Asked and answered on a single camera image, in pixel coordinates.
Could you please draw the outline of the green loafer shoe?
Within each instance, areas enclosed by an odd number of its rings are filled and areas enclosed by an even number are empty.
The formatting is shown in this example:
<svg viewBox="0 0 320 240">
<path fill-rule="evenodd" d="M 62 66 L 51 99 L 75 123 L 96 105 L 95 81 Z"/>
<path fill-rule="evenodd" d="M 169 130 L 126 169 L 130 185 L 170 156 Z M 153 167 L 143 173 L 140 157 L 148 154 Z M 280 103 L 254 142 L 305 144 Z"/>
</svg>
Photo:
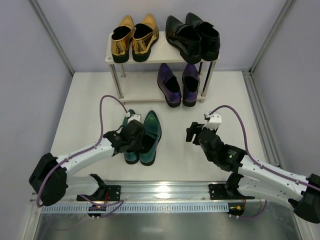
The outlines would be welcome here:
<svg viewBox="0 0 320 240">
<path fill-rule="evenodd" d="M 131 115 L 136 114 L 133 109 L 129 109 L 128 112 Z M 122 125 L 124 127 L 126 127 L 127 124 L 128 124 L 128 118 L 125 116 L 123 119 Z M 139 161 L 138 152 L 136 152 L 136 151 L 126 151 L 123 153 L 123 157 L 124 157 L 125 162 L 129 165 L 136 164 Z"/>
<path fill-rule="evenodd" d="M 156 159 L 157 147 L 162 137 L 160 120 L 155 111 L 150 110 L 143 122 L 145 135 L 138 152 L 139 160 L 144 166 L 151 166 Z"/>
</svg>

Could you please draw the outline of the purple loafer shoe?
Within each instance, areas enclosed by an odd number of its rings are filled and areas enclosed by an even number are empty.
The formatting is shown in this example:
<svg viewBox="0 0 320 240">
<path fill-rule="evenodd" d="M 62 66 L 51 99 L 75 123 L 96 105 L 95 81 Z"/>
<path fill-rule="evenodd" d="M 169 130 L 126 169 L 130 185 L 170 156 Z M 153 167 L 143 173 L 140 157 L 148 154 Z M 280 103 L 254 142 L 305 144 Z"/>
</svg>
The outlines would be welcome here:
<svg viewBox="0 0 320 240">
<path fill-rule="evenodd" d="M 193 107 L 197 102 L 200 86 L 200 75 L 194 64 L 188 63 L 182 74 L 183 96 L 182 103 L 186 107 Z"/>
<path fill-rule="evenodd" d="M 162 63 L 157 74 L 157 85 L 169 107 L 177 108 L 181 104 L 182 93 L 176 76 L 166 63 Z"/>
</svg>

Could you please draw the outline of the black loafer shoe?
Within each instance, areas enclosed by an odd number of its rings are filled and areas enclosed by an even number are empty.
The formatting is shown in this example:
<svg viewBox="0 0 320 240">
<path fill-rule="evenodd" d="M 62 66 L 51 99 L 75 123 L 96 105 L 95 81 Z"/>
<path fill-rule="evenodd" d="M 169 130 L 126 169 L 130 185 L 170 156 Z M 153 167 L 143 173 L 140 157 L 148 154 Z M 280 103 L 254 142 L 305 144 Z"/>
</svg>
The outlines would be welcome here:
<svg viewBox="0 0 320 240">
<path fill-rule="evenodd" d="M 185 23 L 192 25 L 194 30 L 201 37 L 202 59 L 212 62 L 218 59 L 221 47 L 220 33 L 214 28 L 214 25 L 203 21 L 200 17 L 189 12 L 185 17 Z"/>
<path fill-rule="evenodd" d="M 165 37 L 167 42 L 179 51 L 180 56 L 188 64 L 197 64 L 202 59 L 200 35 L 192 25 L 169 15 L 165 24 Z"/>
</svg>

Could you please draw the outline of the gold loafer shoe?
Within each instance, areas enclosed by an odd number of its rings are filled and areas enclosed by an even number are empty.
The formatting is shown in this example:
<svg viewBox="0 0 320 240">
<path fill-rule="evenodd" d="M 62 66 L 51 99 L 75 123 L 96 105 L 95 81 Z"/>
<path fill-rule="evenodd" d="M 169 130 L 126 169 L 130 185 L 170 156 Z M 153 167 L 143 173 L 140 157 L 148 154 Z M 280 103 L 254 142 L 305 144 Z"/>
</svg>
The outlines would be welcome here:
<svg viewBox="0 0 320 240">
<path fill-rule="evenodd" d="M 159 28 L 155 17 L 148 13 L 141 23 L 135 25 L 132 37 L 132 57 L 135 62 L 146 61 L 152 46 L 159 39 Z"/>
<path fill-rule="evenodd" d="M 130 42 L 135 31 L 133 18 L 126 15 L 111 35 L 111 54 L 113 61 L 122 64 L 129 59 Z"/>
</svg>

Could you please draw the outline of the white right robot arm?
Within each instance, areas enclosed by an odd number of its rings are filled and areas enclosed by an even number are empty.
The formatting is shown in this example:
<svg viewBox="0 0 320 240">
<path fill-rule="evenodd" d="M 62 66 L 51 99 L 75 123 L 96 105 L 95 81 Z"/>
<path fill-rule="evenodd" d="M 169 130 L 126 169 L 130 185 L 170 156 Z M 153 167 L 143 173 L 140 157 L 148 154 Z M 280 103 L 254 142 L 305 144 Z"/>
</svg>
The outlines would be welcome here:
<svg viewBox="0 0 320 240">
<path fill-rule="evenodd" d="M 289 208 L 307 222 L 320 222 L 319 175 L 294 174 L 252 160 L 248 151 L 223 143 L 216 132 L 192 122 L 186 129 L 186 141 L 200 146 L 209 162 L 230 173 L 225 189 L 231 198 L 265 199 Z"/>
</svg>

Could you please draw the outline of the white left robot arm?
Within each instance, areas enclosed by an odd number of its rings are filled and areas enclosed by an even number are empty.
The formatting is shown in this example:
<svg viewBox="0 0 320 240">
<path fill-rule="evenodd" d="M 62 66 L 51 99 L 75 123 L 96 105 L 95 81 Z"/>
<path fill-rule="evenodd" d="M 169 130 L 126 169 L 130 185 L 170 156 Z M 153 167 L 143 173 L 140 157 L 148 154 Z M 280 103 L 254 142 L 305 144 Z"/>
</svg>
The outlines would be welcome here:
<svg viewBox="0 0 320 240">
<path fill-rule="evenodd" d="M 30 185 L 37 193 L 37 206 L 48 207 L 67 196 L 76 196 L 87 201 L 104 200 L 108 188 L 97 174 L 78 177 L 76 173 L 117 154 L 139 150 L 144 135 L 144 125 L 134 119 L 120 132 L 108 131 L 98 142 L 78 152 L 60 156 L 46 153 L 29 178 Z"/>
</svg>

